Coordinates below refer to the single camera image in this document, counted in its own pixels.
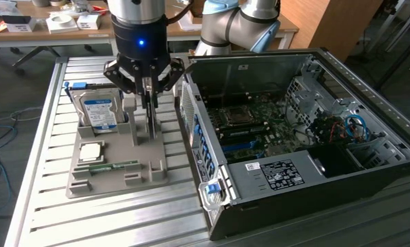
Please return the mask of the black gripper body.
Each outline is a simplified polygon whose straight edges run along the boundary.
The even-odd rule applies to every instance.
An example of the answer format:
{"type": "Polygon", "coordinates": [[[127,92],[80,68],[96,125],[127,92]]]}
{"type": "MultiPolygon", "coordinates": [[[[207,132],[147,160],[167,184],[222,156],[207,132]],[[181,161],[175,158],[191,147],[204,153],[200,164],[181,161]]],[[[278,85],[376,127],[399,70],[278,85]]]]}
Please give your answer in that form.
{"type": "Polygon", "coordinates": [[[151,67],[160,74],[169,64],[167,52],[167,17],[147,24],[131,24],[111,17],[117,45],[117,63],[128,72],[136,72],[132,63],[139,65],[144,77],[151,75],[151,67]]]}

